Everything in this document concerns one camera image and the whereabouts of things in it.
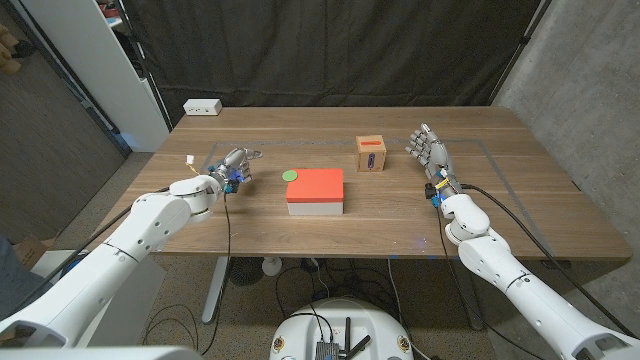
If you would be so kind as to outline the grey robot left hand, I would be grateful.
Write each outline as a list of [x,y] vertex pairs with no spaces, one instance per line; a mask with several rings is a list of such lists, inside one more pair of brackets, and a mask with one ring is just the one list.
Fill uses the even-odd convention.
[[263,157],[263,153],[248,148],[235,148],[223,159],[208,167],[208,175],[219,185],[219,193],[237,193],[241,183],[250,182],[253,178],[250,160]]

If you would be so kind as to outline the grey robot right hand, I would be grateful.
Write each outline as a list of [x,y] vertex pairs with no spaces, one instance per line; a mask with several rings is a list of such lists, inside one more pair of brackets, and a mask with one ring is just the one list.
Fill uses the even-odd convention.
[[426,123],[410,135],[405,150],[424,167],[427,179],[437,193],[447,198],[463,192],[455,176],[451,155]]

